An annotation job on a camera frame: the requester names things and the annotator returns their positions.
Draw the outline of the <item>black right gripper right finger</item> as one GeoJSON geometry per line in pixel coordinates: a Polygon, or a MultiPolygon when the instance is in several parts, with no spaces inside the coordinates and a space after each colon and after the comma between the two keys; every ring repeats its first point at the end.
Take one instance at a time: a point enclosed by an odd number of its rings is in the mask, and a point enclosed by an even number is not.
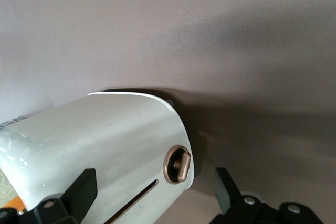
{"type": "Polygon", "coordinates": [[[216,168],[216,198],[222,213],[211,223],[257,223],[261,201],[242,195],[226,168],[216,168]]]}

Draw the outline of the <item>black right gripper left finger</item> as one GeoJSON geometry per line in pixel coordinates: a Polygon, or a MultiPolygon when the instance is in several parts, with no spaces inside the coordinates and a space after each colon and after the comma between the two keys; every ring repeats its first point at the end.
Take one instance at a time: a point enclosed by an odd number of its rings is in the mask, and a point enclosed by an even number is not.
{"type": "Polygon", "coordinates": [[[36,223],[81,223],[98,195],[96,170],[85,169],[58,198],[48,198],[33,210],[36,223]]]}

